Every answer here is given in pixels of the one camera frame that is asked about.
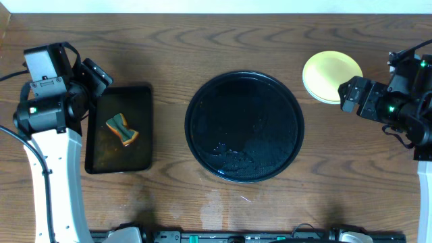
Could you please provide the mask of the yellow plate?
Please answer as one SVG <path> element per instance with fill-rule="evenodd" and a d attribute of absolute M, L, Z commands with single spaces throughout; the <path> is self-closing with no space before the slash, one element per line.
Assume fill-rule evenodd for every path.
<path fill-rule="evenodd" d="M 322 51 L 313 55 L 302 71 L 303 85 L 327 86 L 338 91 L 341 84 L 354 76 L 362 76 L 360 66 L 347 54 L 338 51 Z"/>

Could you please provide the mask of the orange green scrub sponge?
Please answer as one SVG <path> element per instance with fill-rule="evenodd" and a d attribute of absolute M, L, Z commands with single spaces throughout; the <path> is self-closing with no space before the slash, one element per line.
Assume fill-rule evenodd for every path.
<path fill-rule="evenodd" d="M 129 129 L 126 118 L 123 113 L 118 113 L 114 117 L 106 121 L 107 127 L 121 140 L 123 146 L 128 146 L 134 142 L 139 132 L 136 130 Z"/>

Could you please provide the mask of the pale blue plate back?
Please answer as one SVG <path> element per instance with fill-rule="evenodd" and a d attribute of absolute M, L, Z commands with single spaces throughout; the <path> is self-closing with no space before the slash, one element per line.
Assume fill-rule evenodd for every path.
<path fill-rule="evenodd" d="M 337 90 L 332 87 L 329 88 L 327 86 L 309 86 L 308 84 L 306 84 L 305 89 L 310 96 L 322 103 L 330 105 L 340 104 L 339 94 Z"/>

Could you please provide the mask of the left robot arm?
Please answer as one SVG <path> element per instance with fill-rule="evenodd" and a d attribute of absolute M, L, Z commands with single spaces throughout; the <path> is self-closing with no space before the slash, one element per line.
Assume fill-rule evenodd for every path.
<path fill-rule="evenodd" d="M 71 63 L 68 42 L 24 51 L 31 80 L 13 115 L 31 166 L 36 242 L 92 242 L 82 199 L 80 152 L 84 116 L 113 78 L 91 59 Z"/>

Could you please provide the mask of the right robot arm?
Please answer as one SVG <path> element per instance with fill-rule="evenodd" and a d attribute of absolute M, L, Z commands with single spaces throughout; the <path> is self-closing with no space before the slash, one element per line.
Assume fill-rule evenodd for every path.
<path fill-rule="evenodd" d="M 387 62 L 391 79 L 382 84 L 355 76 L 340 84 L 338 94 L 342 111 L 383 124 L 382 130 L 392 129 L 400 142 L 405 133 L 408 144 L 418 161 L 417 174 L 421 186 L 421 212 L 418 241 L 431 241 L 431 55 L 416 55 L 416 50 L 430 45 L 427 40 L 415 47 L 390 52 Z"/>

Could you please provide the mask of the black rectangular tray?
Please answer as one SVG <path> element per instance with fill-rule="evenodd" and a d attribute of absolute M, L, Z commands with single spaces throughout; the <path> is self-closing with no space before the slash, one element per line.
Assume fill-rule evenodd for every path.
<path fill-rule="evenodd" d="M 106 121 L 123 113 L 137 139 L 123 146 Z M 89 111 L 85 170 L 89 174 L 144 171 L 153 155 L 153 94 L 150 85 L 108 88 Z"/>

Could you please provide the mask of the round black serving tray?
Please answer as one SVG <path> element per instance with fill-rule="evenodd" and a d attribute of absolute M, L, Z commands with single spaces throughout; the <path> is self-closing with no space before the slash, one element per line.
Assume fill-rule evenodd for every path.
<path fill-rule="evenodd" d="M 305 124 L 296 97 L 261 72 L 221 74 L 192 97 L 184 122 L 195 159 L 213 175 L 237 183 L 268 180 L 298 155 Z"/>

